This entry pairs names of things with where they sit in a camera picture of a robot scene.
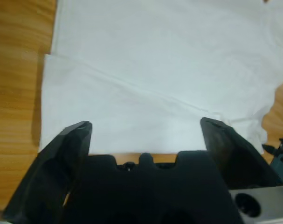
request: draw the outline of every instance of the white cloth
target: white cloth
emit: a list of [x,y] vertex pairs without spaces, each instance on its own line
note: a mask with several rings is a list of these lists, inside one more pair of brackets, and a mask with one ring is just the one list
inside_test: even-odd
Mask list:
[[220,119],[67,59],[45,62],[41,149],[63,128],[88,120],[93,154],[205,150],[200,119]]

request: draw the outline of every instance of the wooden surface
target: wooden surface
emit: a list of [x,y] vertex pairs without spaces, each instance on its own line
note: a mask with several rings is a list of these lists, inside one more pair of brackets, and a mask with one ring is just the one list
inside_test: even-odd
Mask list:
[[[55,0],[0,0],[0,210],[6,206],[38,150],[43,58],[49,53]],[[283,85],[263,126],[269,144],[283,137]],[[116,155],[118,163],[138,154]],[[154,155],[155,162],[175,155]],[[271,156],[264,155],[270,162]]]

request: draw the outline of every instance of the screw hole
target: screw hole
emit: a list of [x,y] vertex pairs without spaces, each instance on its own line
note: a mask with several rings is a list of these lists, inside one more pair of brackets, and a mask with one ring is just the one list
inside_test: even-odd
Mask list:
[[250,195],[240,193],[235,197],[235,203],[244,214],[249,217],[258,217],[261,214],[261,206],[258,201]]

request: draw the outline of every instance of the black plastic part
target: black plastic part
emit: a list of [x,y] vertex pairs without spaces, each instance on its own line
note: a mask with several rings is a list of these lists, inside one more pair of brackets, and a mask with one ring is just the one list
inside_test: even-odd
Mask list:
[[281,180],[233,128],[207,118],[201,126],[208,151],[158,164],[143,154],[138,165],[122,166],[109,155],[87,156],[91,123],[67,127],[38,154],[3,217],[13,224],[240,224],[228,188]]
[[223,122],[201,120],[207,150],[229,189],[274,187],[282,181],[257,150]]
[[64,206],[61,224],[241,224],[207,151],[180,152],[159,168],[142,154],[129,172],[110,155],[89,156]]
[[42,150],[24,176],[3,218],[13,224],[54,224],[87,158],[92,125],[83,121],[65,128]]

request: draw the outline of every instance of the wooden table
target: wooden table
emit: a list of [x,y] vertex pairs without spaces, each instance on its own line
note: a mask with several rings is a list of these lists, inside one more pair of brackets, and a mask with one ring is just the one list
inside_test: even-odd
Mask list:
[[[41,81],[49,53],[55,0],[0,0],[0,210],[34,160],[41,131]],[[264,118],[269,144],[283,137],[283,85]],[[118,163],[138,154],[116,155]],[[155,162],[175,155],[154,155]],[[271,156],[264,155],[270,162]]]

